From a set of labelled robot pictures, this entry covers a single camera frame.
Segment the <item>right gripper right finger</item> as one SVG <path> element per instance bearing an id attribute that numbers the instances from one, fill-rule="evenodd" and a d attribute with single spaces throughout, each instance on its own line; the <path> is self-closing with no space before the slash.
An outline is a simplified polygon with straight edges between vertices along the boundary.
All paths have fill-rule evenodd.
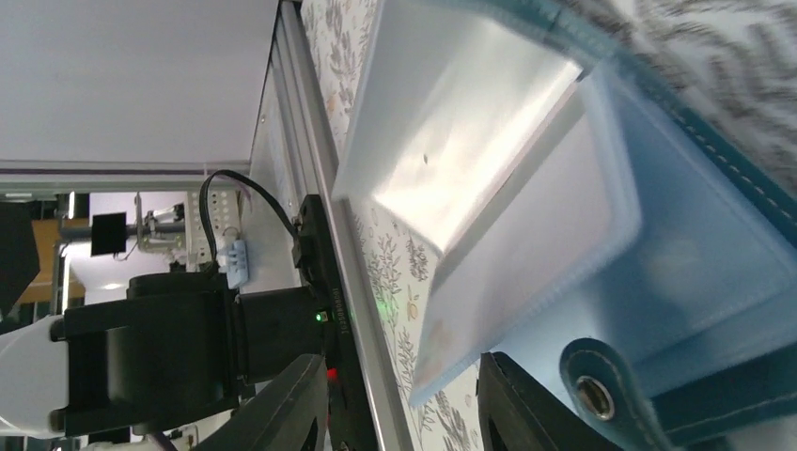
<path id="1" fill-rule="evenodd" d="M 504 352 L 480 356 L 477 404 L 489 451 L 618 449 Z"/>

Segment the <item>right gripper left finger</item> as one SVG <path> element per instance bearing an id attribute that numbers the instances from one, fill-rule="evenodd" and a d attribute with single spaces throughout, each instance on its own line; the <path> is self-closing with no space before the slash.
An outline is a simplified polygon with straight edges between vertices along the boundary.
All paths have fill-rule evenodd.
<path id="1" fill-rule="evenodd" d="M 322 450 L 328 414 L 326 373 L 321 356 L 299 356 L 195 449 Z"/>

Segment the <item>teal card holder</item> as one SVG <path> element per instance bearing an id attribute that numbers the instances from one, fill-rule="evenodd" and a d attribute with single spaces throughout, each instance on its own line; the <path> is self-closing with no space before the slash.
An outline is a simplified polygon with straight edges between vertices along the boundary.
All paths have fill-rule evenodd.
<path id="1" fill-rule="evenodd" d="M 796 201 L 556 1 L 384 1 L 334 196 L 435 258 L 408 402 L 504 352 L 617 450 L 796 415 Z"/>

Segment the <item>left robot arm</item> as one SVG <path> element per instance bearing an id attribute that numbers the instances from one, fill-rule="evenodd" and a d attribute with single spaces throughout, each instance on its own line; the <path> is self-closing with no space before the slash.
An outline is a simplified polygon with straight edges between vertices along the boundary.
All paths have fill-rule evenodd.
<path id="1" fill-rule="evenodd" d="M 303 354 L 319 354 L 312 288 L 237 294 L 165 275 L 125 300 L 73 307 L 1 337 L 1 432 L 55 439 L 148 434 L 238 406 Z"/>

